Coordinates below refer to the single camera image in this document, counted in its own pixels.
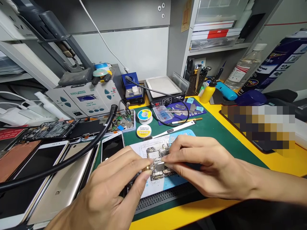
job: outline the yellow desk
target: yellow desk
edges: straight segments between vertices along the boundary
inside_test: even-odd
[[[289,173],[300,177],[307,175],[306,149],[295,145],[295,153],[291,154],[289,157],[283,157],[278,153],[263,154],[219,113],[222,107],[221,105],[210,105],[210,103],[201,104],[271,170]],[[149,106],[147,97],[145,104],[142,106]],[[134,109],[138,107],[141,106],[131,106],[130,108]],[[240,201],[235,200],[208,198],[168,209],[164,212],[134,221],[132,222],[130,229],[139,230],[148,227],[149,229],[176,229],[210,216],[239,202]]]

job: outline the water bottle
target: water bottle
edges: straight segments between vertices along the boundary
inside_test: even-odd
[[[260,53],[266,46],[267,44],[257,44],[251,53],[239,60],[225,81],[225,85],[227,85],[232,90],[240,89],[248,80],[251,73],[253,73],[256,67],[259,65],[261,61]]]

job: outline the blue spray can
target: blue spray can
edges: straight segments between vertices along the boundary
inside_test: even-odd
[[[281,40],[238,94],[242,95],[251,89],[262,92],[306,52],[307,28]]]

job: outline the yellow bottle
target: yellow bottle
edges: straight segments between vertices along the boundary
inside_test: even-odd
[[[215,91],[216,83],[210,82],[209,85],[205,88],[204,93],[201,96],[201,103],[208,103]]]

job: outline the screen display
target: screen display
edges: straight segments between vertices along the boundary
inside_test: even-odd
[[[65,145],[38,149],[15,179],[39,173],[53,166]],[[0,219],[26,212],[44,179],[35,180],[25,185],[0,194]]]
[[[122,135],[118,135],[106,142],[102,143],[101,161],[105,161],[119,150],[124,148],[124,143],[122,141]]]

